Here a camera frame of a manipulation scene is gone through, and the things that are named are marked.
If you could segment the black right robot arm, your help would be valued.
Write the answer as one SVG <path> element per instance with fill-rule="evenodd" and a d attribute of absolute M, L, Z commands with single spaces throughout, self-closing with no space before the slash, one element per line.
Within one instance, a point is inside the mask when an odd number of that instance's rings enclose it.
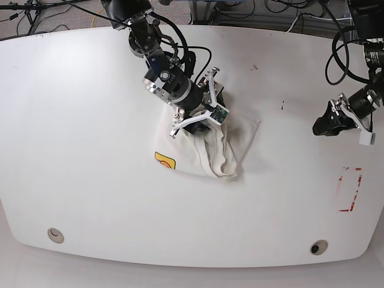
<path fill-rule="evenodd" d="M 130 30 L 133 54 L 144 58 L 148 72 L 145 88 L 173 109 L 175 137 L 184 129 L 190 134 L 219 127 L 229 114 L 222 96 L 223 86 L 214 77 L 214 67 L 192 79 L 196 64 L 193 47 L 169 19 L 155 13 L 149 1 L 102 1 L 107 19 L 115 29 Z"/>

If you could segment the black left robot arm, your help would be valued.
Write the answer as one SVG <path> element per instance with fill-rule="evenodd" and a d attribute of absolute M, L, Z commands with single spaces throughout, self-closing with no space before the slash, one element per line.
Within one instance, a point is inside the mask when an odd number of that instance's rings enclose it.
<path fill-rule="evenodd" d="M 361 136 L 373 143 L 373 113 L 383 104 L 383 1 L 347 1 L 353 24 L 342 27 L 329 8 L 321 3 L 337 27 L 331 44 L 331 56 L 325 65 L 325 79 L 332 86 L 339 85 L 346 77 L 364 84 L 364 87 L 347 98 L 340 94 L 327 103 L 323 116 L 316 119 L 313 134 L 337 136 L 342 131 L 359 129 Z M 354 41 L 362 45 L 368 77 L 351 72 L 348 32 L 355 31 Z"/>

